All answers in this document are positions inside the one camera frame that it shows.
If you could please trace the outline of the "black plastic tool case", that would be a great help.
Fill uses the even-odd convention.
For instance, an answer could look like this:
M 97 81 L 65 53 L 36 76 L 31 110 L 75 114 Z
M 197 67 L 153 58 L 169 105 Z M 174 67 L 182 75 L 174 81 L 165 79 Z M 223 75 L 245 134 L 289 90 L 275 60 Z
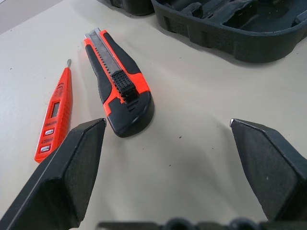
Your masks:
M 248 63 L 290 54 L 307 38 L 307 0 L 98 0 Z

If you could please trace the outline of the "orange voltage tester pen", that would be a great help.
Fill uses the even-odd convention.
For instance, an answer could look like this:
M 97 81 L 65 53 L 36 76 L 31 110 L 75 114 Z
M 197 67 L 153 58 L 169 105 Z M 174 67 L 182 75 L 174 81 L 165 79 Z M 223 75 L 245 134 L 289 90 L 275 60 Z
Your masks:
M 71 59 L 49 100 L 34 160 L 41 163 L 64 141 L 72 112 Z

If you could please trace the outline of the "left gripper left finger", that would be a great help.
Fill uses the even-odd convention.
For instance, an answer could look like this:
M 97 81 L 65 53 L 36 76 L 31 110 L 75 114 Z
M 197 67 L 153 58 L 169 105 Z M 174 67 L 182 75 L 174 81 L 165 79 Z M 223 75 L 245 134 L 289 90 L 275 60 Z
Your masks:
M 97 177 L 106 120 L 73 128 L 44 159 L 0 219 L 0 230 L 70 230 L 84 220 Z

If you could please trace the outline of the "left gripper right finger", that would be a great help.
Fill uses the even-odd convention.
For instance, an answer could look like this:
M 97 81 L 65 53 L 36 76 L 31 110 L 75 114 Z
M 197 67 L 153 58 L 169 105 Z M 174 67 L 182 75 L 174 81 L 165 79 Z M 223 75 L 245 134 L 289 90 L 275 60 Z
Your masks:
M 230 127 L 266 218 L 307 221 L 307 159 L 273 128 L 235 118 Z

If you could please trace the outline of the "orange black utility knife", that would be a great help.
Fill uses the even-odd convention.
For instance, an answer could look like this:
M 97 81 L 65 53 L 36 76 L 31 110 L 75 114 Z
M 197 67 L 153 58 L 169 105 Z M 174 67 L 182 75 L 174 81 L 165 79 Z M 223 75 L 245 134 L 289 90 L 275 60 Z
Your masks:
M 154 100 L 136 62 L 106 30 L 87 33 L 84 46 L 114 133 L 127 138 L 142 132 L 153 118 Z

